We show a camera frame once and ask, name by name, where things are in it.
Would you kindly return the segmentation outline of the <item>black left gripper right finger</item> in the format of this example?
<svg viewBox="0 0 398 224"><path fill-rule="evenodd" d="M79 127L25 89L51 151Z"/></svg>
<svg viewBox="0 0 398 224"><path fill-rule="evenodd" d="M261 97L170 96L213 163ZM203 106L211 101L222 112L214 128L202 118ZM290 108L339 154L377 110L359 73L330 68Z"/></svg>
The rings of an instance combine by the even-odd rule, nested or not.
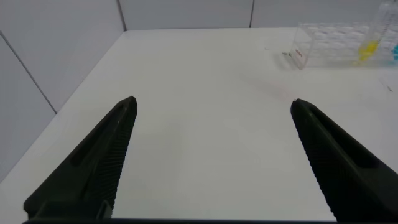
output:
<svg viewBox="0 0 398 224"><path fill-rule="evenodd" d="M290 107L322 194L339 222L396 222L397 173L315 105Z"/></svg>

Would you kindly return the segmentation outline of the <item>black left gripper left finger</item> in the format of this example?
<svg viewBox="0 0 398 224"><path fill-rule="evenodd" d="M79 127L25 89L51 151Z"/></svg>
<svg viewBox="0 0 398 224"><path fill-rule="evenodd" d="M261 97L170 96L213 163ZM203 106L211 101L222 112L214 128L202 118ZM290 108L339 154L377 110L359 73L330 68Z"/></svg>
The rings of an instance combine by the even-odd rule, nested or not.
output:
<svg viewBox="0 0 398 224"><path fill-rule="evenodd" d="M100 220L110 217L137 101L118 102L24 202L30 220Z"/></svg>

